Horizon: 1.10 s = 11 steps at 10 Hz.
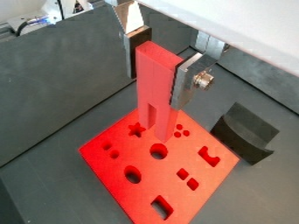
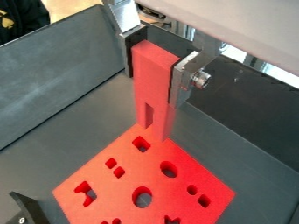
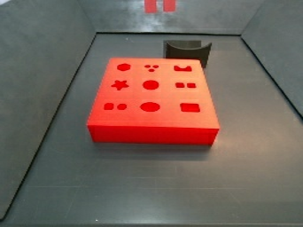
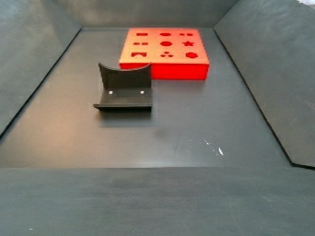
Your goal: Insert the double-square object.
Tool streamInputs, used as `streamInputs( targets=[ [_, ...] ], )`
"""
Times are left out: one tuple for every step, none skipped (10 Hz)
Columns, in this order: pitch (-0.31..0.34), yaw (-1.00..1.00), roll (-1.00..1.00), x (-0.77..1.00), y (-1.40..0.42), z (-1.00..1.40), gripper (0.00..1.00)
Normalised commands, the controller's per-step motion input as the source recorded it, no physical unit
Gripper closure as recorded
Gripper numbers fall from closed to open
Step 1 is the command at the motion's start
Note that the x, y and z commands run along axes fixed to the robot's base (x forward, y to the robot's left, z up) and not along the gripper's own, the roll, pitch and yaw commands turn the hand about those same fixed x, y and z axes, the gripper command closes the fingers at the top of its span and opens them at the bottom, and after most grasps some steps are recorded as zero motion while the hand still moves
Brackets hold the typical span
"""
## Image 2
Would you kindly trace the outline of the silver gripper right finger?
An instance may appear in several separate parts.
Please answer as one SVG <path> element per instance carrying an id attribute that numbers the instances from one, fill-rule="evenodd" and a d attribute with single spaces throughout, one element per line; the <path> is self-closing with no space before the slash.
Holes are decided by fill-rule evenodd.
<path id="1" fill-rule="evenodd" d="M 222 41 L 202 31 L 194 34 L 192 46 L 196 50 L 183 57 L 172 68 L 168 102 L 175 109 L 190 98 L 192 88 L 207 87 L 211 75 L 204 71 L 204 67 L 222 53 Z"/>

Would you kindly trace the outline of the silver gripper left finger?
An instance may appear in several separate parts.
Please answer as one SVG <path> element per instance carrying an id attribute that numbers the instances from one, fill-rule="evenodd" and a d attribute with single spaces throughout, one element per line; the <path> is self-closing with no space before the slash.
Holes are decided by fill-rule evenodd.
<path id="1" fill-rule="evenodd" d="M 126 74 L 134 77 L 131 48 L 147 38 L 147 28 L 140 22 L 134 0 L 102 0 L 108 19 L 116 31 L 123 53 Z"/>

